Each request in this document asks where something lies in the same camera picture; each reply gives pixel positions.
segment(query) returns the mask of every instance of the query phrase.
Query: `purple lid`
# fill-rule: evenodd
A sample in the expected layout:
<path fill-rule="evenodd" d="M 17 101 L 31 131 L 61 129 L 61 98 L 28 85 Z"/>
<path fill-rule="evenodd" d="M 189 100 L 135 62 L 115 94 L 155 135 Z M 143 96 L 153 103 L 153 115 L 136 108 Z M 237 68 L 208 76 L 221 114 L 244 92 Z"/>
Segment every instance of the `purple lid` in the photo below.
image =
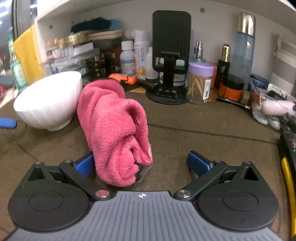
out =
<path fill-rule="evenodd" d="M 203 62 L 190 62 L 188 71 L 191 74 L 210 77 L 213 76 L 214 67 L 208 63 Z"/>

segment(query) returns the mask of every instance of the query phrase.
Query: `black jar lid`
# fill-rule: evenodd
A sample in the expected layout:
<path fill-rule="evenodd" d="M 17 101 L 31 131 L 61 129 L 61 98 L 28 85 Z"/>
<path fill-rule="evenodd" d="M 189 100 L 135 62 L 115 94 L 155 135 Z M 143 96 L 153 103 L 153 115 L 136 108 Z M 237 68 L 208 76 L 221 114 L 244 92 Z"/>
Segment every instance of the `black jar lid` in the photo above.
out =
<path fill-rule="evenodd" d="M 244 88 L 244 81 L 232 74 L 222 76 L 222 84 L 233 90 L 242 90 Z"/>

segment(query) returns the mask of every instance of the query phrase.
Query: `dark line on mat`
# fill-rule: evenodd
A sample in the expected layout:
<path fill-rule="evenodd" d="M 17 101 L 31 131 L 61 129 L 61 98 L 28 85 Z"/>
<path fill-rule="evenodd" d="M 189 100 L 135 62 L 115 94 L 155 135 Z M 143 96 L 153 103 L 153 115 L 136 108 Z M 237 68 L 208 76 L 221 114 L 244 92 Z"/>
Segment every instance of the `dark line on mat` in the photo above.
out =
<path fill-rule="evenodd" d="M 23 146 L 21 146 L 20 144 L 18 144 L 18 147 L 24 151 L 25 153 L 27 153 L 30 157 L 32 157 L 35 161 L 40 161 L 37 157 L 35 157 L 33 154 L 31 154 L 30 152 L 28 152 Z"/>
<path fill-rule="evenodd" d="M 0 230 L 2 230 L 3 232 L 5 232 L 5 233 L 10 233 L 9 231 L 7 231 L 5 228 L 3 228 L 3 227 L 0 227 Z"/>
<path fill-rule="evenodd" d="M 217 133 L 212 133 L 212 132 L 207 132 L 207 131 L 193 131 L 193 130 L 187 130 L 187 129 L 181 129 L 181 128 L 168 127 L 168 126 L 160 126 L 160 125 L 155 125 L 155 124 L 150 124 L 150 123 L 148 123 L 148 126 L 158 127 L 158 128 L 167 129 L 167 130 L 183 131 L 183 132 L 188 132 L 188 133 L 197 133 L 197 134 L 214 136 L 214 137 L 227 137 L 227 138 L 232 138 L 232 139 L 255 141 L 255 142 L 262 142 L 262 143 L 276 145 L 275 142 L 270 142 L 270 141 L 255 139 L 255 138 L 247 138 L 247 137 L 238 137 L 238 136 L 232 136 L 232 135 L 217 134 Z"/>

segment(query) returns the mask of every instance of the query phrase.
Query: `white bowl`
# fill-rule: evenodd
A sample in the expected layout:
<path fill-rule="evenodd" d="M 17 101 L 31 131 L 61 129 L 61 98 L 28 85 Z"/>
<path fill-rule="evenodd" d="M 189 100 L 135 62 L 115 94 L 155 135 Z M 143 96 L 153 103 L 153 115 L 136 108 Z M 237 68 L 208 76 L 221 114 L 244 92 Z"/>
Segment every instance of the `white bowl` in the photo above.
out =
<path fill-rule="evenodd" d="M 79 72 L 58 73 L 23 90 L 16 98 L 13 108 L 31 127 L 57 131 L 70 123 L 81 91 Z"/>

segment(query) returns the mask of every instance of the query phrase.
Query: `pink towel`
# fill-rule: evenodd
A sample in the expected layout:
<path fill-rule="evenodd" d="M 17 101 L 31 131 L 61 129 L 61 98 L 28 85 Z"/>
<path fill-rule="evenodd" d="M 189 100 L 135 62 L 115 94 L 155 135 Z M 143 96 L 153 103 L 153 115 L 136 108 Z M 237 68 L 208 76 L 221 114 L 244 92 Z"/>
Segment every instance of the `pink towel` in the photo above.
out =
<path fill-rule="evenodd" d="M 125 99 L 117 81 L 98 80 L 83 89 L 77 114 L 94 153 L 98 176 L 117 187 L 135 183 L 139 171 L 135 163 L 152 163 L 143 107 L 135 100 Z"/>

